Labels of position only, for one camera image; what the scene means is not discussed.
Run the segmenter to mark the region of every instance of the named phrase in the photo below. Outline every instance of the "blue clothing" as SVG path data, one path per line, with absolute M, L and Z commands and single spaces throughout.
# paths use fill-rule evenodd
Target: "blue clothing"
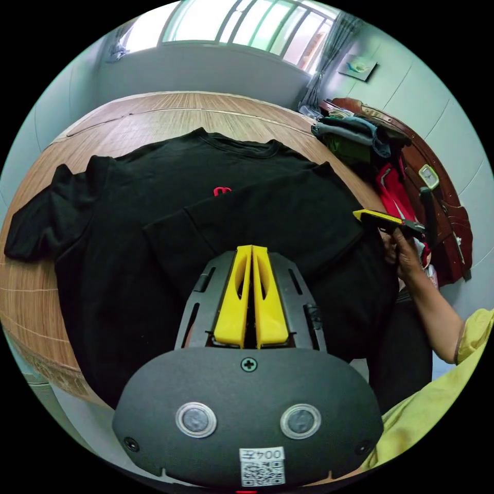
M 377 135 L 378 128 L 359 117 L 345 117 L 345 118 L 323 118 L 322 121 L 313 125 L 312 133 L 320 138 L 324 134 L 334 134 L 354 142 L 365 144 L 374 149 L 374 151 L 382 158 L 389 158 L 391 156 L 391 149 L 389 144 L 386 144 L 380 140 Z

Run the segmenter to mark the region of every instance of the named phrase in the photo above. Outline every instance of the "window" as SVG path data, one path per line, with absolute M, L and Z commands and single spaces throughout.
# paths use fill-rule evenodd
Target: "window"
M 184 41 L 245 46 L 313 74 L 338 13 L 309 0 L 181 0 L 141 15 L 120 43 L 128 52 Z

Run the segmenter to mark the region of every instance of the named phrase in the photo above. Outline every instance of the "red logo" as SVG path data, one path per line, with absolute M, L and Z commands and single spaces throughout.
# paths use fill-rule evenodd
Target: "red logo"
M 231 192 L 232 190 L 229 187 L 216 187 L 215 190 L 213 190 L 213 194 L 215 197 L 219 196 L 220 194 L 225 194 L 227 192 Z

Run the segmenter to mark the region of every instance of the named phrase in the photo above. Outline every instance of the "wooden table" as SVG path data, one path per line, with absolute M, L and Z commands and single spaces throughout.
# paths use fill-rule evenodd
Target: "wooden table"
M 23 264 L 3 253 L 13 213 L 50 184 L 58 165 L 82 172 L 94 154 L 117 157 L 204 127 L 238 140 L 277 139 L 315 163 L 328 161 L 364 207 L 384 211 L 375 192 L 311 134 L 312 123 L 301 114 L 241 96 L 168 92 L 112 101 L 69 127 L 25 176 L 0 234 L 0 319 L 19 354 L 61 389 L 103 404 L 84 380 L 68 341 L 52 262 Z

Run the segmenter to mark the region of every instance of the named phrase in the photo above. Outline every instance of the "t-shirt sleeve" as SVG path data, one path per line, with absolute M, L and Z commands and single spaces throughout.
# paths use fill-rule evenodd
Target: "t-shirt sleeve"
M 479 309 L 466 320 L 456 350 L 457 364 L 461 364 L 487 341 L 493 325 L 494 309 Z
M 10 223 L 4 253 L 11 259 L 57 258 L 84 232 L 104 188 L 109 158 L 94 156 L 83 173 L 66 165 L 51 184 L 19 209 Z

